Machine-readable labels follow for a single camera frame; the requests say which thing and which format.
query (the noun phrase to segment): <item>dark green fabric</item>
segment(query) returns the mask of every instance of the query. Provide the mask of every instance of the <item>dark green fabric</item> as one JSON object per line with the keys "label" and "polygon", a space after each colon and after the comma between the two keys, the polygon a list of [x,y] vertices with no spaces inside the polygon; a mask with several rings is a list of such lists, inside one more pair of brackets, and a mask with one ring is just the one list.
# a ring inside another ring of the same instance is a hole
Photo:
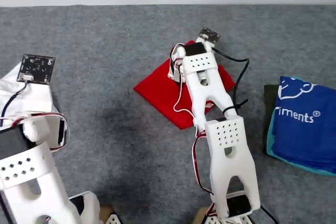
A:
{"label": "dark green fabric", "polygon": [[275,108],[277,93],[279,85],[268,84],[264,86],[264,104],[265,104],[265,116],[264,116],[264,128],[262,130],[263,150],[266,152],[267,146],[267,132],[269,123],[271,122],[272,113]]}

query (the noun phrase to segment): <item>folded blue towel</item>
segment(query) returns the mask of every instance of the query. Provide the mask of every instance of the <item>folded blue towel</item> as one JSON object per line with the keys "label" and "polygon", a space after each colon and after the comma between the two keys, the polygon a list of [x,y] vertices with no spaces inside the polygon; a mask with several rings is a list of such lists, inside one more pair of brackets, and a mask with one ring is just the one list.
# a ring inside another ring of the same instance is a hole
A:
{"label": "folded blue towel", "polygon": [[273,153],[285,160],[336,173],[336,90],[280,78],[274,113]]}

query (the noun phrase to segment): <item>white cloth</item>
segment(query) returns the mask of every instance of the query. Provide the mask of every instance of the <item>white cloth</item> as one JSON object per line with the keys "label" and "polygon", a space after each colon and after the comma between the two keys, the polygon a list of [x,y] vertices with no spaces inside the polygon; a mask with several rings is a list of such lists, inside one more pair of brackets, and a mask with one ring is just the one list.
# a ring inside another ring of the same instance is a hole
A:
{"label": "white cloth", "polygon": [[[16,81],[20,66],[21,63],[0,79],[0,113],[11,96],[25,85],[23,82]],[[5,116],[20,115],[25,111],[51,112],[53,110],[50,86],[29,83],[26,89],[11,102]]]}

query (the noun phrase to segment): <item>teal fabric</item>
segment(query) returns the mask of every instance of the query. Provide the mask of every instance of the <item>teal fabric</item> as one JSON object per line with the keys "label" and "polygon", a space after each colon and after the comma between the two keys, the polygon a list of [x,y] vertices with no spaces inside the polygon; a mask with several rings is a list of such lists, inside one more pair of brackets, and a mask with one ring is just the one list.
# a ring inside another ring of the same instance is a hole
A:
{"label": "teal fabric", "polygon": [[317,173],[317,174],[321,174],[321,175],[328,175],[328,176],[336,176],[336,174],[334,173],[331,173],[331,172],[328,172],[326,170],[320,170],[320,169],[314,169],[314,168],[310,168],[310,167],[305,167],[303,165],[298,165],[298,164],[295,164],[295,163],[292,163],[292,162],[289,162],[279,156],[277,156],[273,150],[272,150],[272,147],[273,147],[273,144],[274,144],[274,141],[275,141],[275,135],[273,134],[273,127],[274,127],[274,111],[273,111],[273,114],[272,114],[272,118],[271,118],[271,122],[269,124],[269,128],[268,128],[268,133],[267,133],[267,146],[266,146],[266,152],[269,156],[272,156],[272,157],[275,157],[281,161],[284,161],[286,162],[287,164],[290,164],[290,165],[293,165],[295,167],[299,167],[301,169],[304,169],[304,170],[307,170],[309,172],[312,172],[312,173]]}

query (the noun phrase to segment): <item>red fabric square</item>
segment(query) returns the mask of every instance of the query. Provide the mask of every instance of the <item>red fabric square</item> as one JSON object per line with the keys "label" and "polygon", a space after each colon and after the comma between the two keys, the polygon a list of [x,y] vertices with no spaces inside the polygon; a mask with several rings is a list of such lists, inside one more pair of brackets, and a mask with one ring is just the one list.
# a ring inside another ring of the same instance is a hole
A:
{"label": "red fabric square", "polygon": [[[179,98],[180,87],[177,82],[168,78],[167,74],[169,67],[170,60],[168,59],[155,69],[153,73],[136,85],[134,90],[182,130],[193,126],[193,118],[185,111],[177,113],[173,110],[173,106]],[[230,91],[235,85],[231,76],[221,65],[218,65],[218,72],[221,76],[225,90],[227,92]],[[188,109],[191,111],[191,106],[192,102],[188,88],[184,84],[182,86],[181,100],[176,106],[176,109]],[[205,113],[207,113],[210,109],[211,108],[206,108]]]}

